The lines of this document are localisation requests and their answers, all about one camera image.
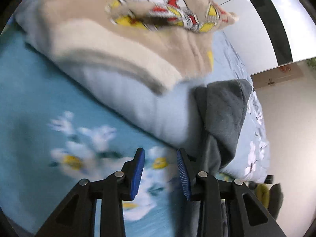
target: wall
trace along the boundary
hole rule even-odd
[[[271,149],[269,174],[281,183],[278,224],[287,237],[302,237],[316,212],[316,80],[304,77],[257,90]]]

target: black stripe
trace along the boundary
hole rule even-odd
[[[271,0],[250,0],[270,37],[278,65],[293,62],[292,52],[282,20]]]

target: ribbed blue pad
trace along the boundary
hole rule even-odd
[[[142,173],[145,165],[145,151],[142,150],[140,158],[137,161],[137,165],[135,168],[134,176],[132,178],[132,188],[131,188],[131,198],[135,199],[135,196],[138,193],[140,180],[142,178]]]
[[[177,151],[177,164],[178,164],[178,170],[180,174],[183,193],[186,196],[187,200],[189,201],[190,196],[191,196],[190,179],[188,177],[188,173],[185,169],[184,162],[179,150]]]

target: beige sweater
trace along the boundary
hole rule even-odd
[[[235,22],[211,0],[41,0],[49,57],[134,75],[155,92],[212,70],[211,34]]]

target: silver rivet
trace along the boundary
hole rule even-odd
[[[239,179],[235,179],[234,182],[235,182],[235,184],[237,184],[237,185],[242,185],[242,184],[244,183],[243,181],[241,181],[241,180],[239,180]]]
[[[206,173],[205,171],[200,171],[200,172],[198,173],[198,175],[199,175],[200,177],[207,177],[207,173]]]
[[[114,175],[115,175],[116,177],[122,177],[122,176],[124,175],[124,172],[123,172],[123,171],[116,171],[116,172],[114,173]]]
[[[81,179],[81,180],[79,181],[79,184],[82,185],[82,186],[85,186],[85,185],[87,185],[88,182],[89,182],[89,180],[86,179],[86,178],[84,178],[84,179]]]

